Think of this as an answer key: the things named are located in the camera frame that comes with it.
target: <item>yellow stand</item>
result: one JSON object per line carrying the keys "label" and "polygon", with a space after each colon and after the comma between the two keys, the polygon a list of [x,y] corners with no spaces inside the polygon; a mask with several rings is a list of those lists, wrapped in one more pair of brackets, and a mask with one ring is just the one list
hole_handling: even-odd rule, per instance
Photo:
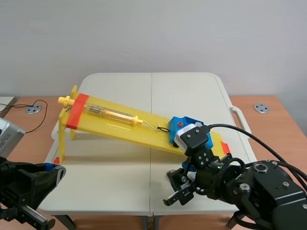
{"label": "yellow stand", "polygon": [[[77,86],[74,86],[71,91],[71,98],[76,99],[78,95],[79,93],[77,92]],[[170,121],[169,118],[153,115],[141,110],[91,96],[89,96],[87,103],[118,110],[127,114],[137,115],[139,119],[147,121],[154,127],[158,126],[158,122],[161,127],[168,128],[168,122]],[[59,115],[59,162],[57,162],[59,164],[62,164],[65,156],[65,128],[70,114],[71,109],[66,111],[66,109],[63,108]],[[86,110],[84,110],[81,114],[77,130],[184,155],[184,152],[180,148],[175,148],[171,143],[169,143],[169,134],[166,132],[161,130],[155,131],[150,127],[142,126],[141,124],[132,125],[118,120],[101,117]],[[224,156],[224,152],[220,144],[223,140],[220,134],[213,131],[210,133],[214,144],[212,150],[215,155],[218,155],[221,158]],[[74,135],[75,130],[71,129],[72,140]]]}

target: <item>black cable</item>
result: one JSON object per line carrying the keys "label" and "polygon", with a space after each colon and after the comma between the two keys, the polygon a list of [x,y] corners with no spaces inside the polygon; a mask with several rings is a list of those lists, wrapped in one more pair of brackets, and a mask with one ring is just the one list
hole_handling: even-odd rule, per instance
{"label": "black cable", "polygon": [[[2,111],[4,111],[4,110],[7,110],[7,109],[10,109],[10,108],[34,107],[34,104],[35,104],[36,102],[38,102],[38,101],[45,102],[44,100],[38,99],[38,100],[36,100],[32,105],[31,105],[31,104],[15,104],[15,105],[8,105],[8,104],[2,104],[2,103],[0,103],[1,105],[8,106],[8,108],[5,108],[5,109],[1,110],[0,112],[2,112]],[[45,115],[44,115],[44,118],[43,118],[42,122],[41,122],[41,123],[39,124],[39,126],[37,126],[35,129],[32,129],[31,131],[28,131],[28,132],[26,132],[26,133],[31,133],[31,132],[33,132],[34,130],[38,129],[38,128],[43,124],[43,122],[44,122],[44,120],[45,120],[45,118],[46,118],[46,115],[47,115],[47,108],[48,108],[48,103],[47,103],[47,102],[45,102],[45,103],[46,103],[46,110],[45,110]]]}
{"label": "black cable", "polygon": [[241,212],[241,211],[237,211],[237,212],[234,213],[234,219],[235,219],[235,222],[238,225],[241,225],[242,227],[247,228],[247,229],[255,229],[255,230],[263,229],[263,227],[259,224],[253,224],[253,223],[249,223],[249,222],[246,222],[244,220],[241,220],[239,218],[239,216],[241,216],[242,214],[244,214],[244,213]]}
{"label": "black cable", "polygon": [[[252,138],[253,140],[255,140],[256,142],[258,142],[259,144],[261,144],[265,149],[267,149],[271,154],[274,155],[274,157],[276,157],[278,160],[280,160],[281,162],[287,163],[277,152],[275,152],[272,148],[270,148],[267,144],[265,144],[263,141],[261,141],[260,139],[258,139],[257,137],[255,137],[254,135],[252,135],[251,133],[248,133],[247,131],[238,128],[236,126],[231,126],[231,125],[226,125],[226,124],[213,124],[213,125],[208,125],[209,129],[211,128],[215,128],[215,127],[225,127],[225,128],[230,128],[230,129],[234,129],[238,132],[244,133],[245,135],[249,136],[250,138]],[[307,185],[304,183],[304,181],[299,177],[299,175],[297,175],[295,173],[295,171],[293,171],[292,169],[289,169],[290,172],[293,174],[293,176],[299,181],[299,183],[303,186],[303,188],[307,191]]]}
{"label": "black cable", "polygon": [[32,105],[28,105],[28,104],[8,105],[8,104],[2,104],[2,103],[0,103],[0,105],[8,106],[8,108],[5,108],[5,109],[1,110],[0,113],[3,112],[4,110],[11,109],[11,108],[24,108],[24,107],[30,107],[30,106],[32,106]]}
{"label": "black cable", "polygon": [[159,130],[168,133],[169,129],[168,128],[164,128],[164,127],[158,127]]}
{"label": "black cable", "polygon": [[301,171],[300,169],[298,169],[297,167],[295,167],[295,166],[293,166],[293,165],[290,165],[290,164],[288,164],[288,163],[285,163],[285,162],[281,162],[281,161],[278,161],[277,163],[278,163],[278,165],[280,165],[280,166],[283,166],[283,167],[285,167],[285,168],[287,168],[287,169],[289,169],[289,170],[295,171],[295,172],[296,172],[297,174],[299,174],[305,181],[307,181],[307,175],[306,175],[303,171]]}
{"label": "black cable", "polygon": [[[33,105],[31,105],[31,107],[33,107],[34,106],[34,104],[36,103],[36,102],[45,102],[44,100],[36,100],[34,103],[33,103]],[[46,118],[46,115],[47,115],[47,108],[48,108],[48,103],[47,102],[45,102],[46,103],[46,110],[45,110],[45,115],[44,115],[44,118],[43,118],[43,120],[42,120],[42,122],[39,124],[39,126],[37,126],[35,129],[32,129],[31,131],[28,131],[28,132],[26,132],[26,133],[31,133],[31,132],[33,132],[34,130],[37,130],[41,125],[42,125],[42,123],[44,122],[44,120],[45,120],[45,118]]]}

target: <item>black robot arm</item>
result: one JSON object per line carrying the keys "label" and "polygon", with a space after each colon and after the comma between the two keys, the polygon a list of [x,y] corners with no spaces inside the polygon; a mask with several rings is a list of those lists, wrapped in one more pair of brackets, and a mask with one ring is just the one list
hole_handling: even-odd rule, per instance
{"label": "black robot arm", "polygon": [[[287,167],[307,180],[299,169],[281,161],[258,161],[244,164],[241,159],[228,154],[223,159],[205,148],[206,134],[210,126],[196,127],[181,140],[187,145],[187,168],[168,172],[167,176],[175,191],[165,205],[180,201],[189,202],[193,193],[236,205],[239,209],[227,226],[235,224],[250,229],[292,230],[307,226],[307,194],[280,166]],[[190,166],[196,170],[188,177]],[[255,224],[242,221],[244,216]]]}
{"label": "black robot arm", "polygon": [[0,157],[0,219],[29,223],[35,229],[49,230],[55,220],[48,221],[35,210],[58,185],[66,173],[56,164],[11,162]]}

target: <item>table handle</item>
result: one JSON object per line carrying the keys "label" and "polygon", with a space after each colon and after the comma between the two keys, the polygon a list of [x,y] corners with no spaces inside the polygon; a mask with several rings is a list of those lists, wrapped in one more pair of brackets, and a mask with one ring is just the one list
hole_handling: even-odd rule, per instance
{"label": "table handle", "polygon": [[236,106],[232,106],[230,108],[230,111],[233,112],[237,116],[242,129],[244,129],[248,133],[251,133],[251,130],[250,130],[249,126],[248,126],[248,122],[246,121],[242,111],[238,107],[236,107]]}

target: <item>white folding table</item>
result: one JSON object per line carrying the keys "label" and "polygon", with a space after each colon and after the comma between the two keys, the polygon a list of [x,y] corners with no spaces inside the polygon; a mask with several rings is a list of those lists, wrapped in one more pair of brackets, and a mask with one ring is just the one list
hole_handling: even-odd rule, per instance
{"label": "white folding table", "polygon": [[[206,124],[235,125],[234,112],[250,132],[221,80],[210,73],[97,73],[83,80],[79,92],[169,118],[189,116]],[[57,130],[56,125],[46,162],[57,157]],[[234,157],[246,163],[256,160],[246,136],[225,128],[215,131],[222,134]],[[163,204],[174,192],[166,172],[181,167],[184,156],[83,132],[77,132],[73,141],[67,137],[63,163],[67,174],[39,208],[70,229],[74,226],[67,215],[72,214],[158,217],[236,211],[235,206],[199,195],[185,206]]]}

